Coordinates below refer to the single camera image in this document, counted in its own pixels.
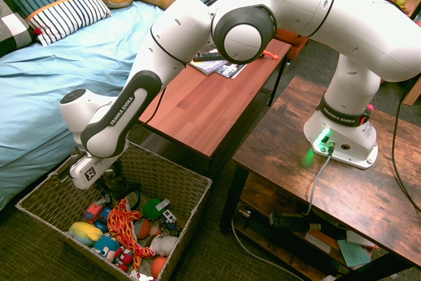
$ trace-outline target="woven storage basket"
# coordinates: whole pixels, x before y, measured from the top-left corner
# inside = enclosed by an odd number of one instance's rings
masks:
[[[169,199],[171,201],[169,209],[180,217],[188,218],[173,252],[167,258],[157,278],[157,281],[168,280],[199,225],[212,180],[133,143],[130,143],[128,150],[121,156],[121,161],[124,177],[128,181],[141,183],[142,196]],[[100,192],[93,187],[80,190],[68,176],[63,179],[62,173],[69,164],[70,160],[67,160],[49,174],[47,179],[20,200],[16,207],[44,223],[61,240],[117,279],[132,280],[129,274],[96,255],[89,247],[77,242],[66,233],[70,225],[83,220],[83,213],[92,201],[101,197]],[[142,266],[143,262],[140,273],[150,275],[149,267],[148,271],[143,271]]]

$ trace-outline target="cable connector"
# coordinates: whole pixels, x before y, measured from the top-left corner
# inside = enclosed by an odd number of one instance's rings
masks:
[[[332,156],[332,154],[334,153],[335,150],[335,142],[334,141],[330,141],[329,142],[329,147],[328,147],[328,154],[329,156]]]

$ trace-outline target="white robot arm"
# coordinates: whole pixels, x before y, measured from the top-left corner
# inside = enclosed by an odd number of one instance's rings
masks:
[[[390,20],[399,28],[391,28]],[[386,0],[217,0],[211,6],[177,0],[152,26],[117,98],[80,89],[61,101],[62,115],[84,152],[70,170],[75,185],[90,187],[117,160],[127,148],[130,127],[198,50],[214,43],[227,60],[250,63],[277,28],[340,53],[304,133],[316,152],[326,154],[319,136],[328,135],[344,145],[333,158],[368,168],[377,146],[367,106],[380,77],[397,82],[421,72],[421,28]]]

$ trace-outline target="coffee table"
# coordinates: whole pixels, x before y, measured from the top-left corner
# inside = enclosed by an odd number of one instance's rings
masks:
[[[231,158],[268,99],[271,104],[290,48],[290,44],[273,39],[266,50],[279,60],[265,55],[248,64],[235,78],[217,73],[207,76],[187,65],[167,86],[147,128],[206,159],[205,175],[212,178]],[[277,68],[275,88],[263,89]],[[140,122],[152,116],[159,97],[141,115]]]
[[[239,215],[235,210],[240,200],[257,210],[267,223],[273,210],[279,213],[307,210],[313,180],[326,157],[314,154],[304,136],[303,126],[325,91],[324,87],[295,77],[251,132],[233,157],[237,166],[221,229],[228,231],[231,228],[231,219]],[[389,253],[356,271],[350,270],[338,280],[378,280],[412,266],[421,267],[421,214],[400,189],[391,162],[395,118],[375,110],[370,120],[378,135],[376,162],[369,169],[361,170],[331,160],[316,185],[313,209]],[[401,120],[395,144],[396,163],[409,193],[419,205],[420,144],[421,128]],[[250,229],[246,217],[239,216],[234,225],[236,230],[265,247],[302,276],[311,280],[323,280],[326,276],[312,262],[304,262],[300,256],[277,247]],[[300,243],[293,247],[295,249],[308,242],[305,236],[292,235]],[[313,256],[312,260],[325,256],[330,261],[345,264],[339,248],[332,246],[325,252],[317,248],[317,251],[320,254]]]

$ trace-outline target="green paper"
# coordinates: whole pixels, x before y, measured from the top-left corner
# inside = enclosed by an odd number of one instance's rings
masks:
[[[348,267],[363,265],[370,262],[367,254],[360,245],[350,243],[347,240],[338,240],[339,248],[341,249],[343,258]]]

